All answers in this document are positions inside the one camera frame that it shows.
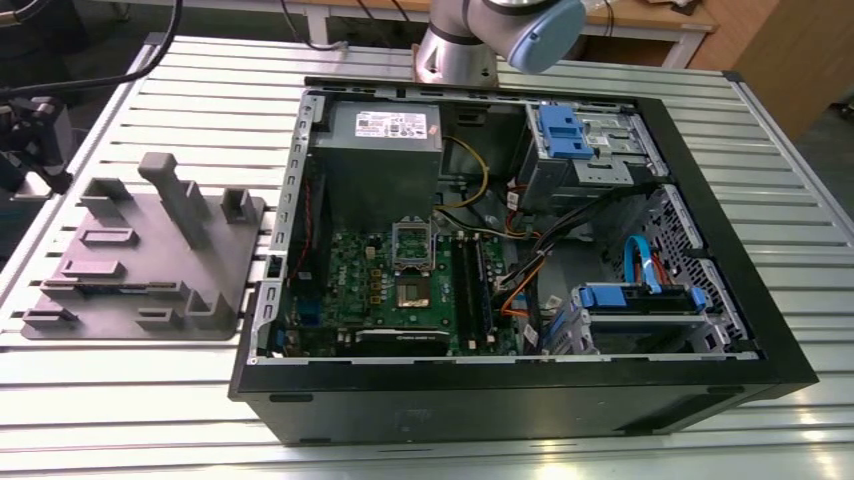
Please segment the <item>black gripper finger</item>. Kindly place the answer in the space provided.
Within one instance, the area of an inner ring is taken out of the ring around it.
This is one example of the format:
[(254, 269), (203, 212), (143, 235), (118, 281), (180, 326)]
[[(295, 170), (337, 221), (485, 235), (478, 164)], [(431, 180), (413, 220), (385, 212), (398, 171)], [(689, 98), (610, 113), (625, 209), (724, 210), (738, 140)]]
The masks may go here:
[(66, 194), (74, 175), (67, 167), (74, 157), (74, 131), (68, 108), (62, 101), (36, 101), (30, 119), (32, 147), (39, 175), (51, 190)]

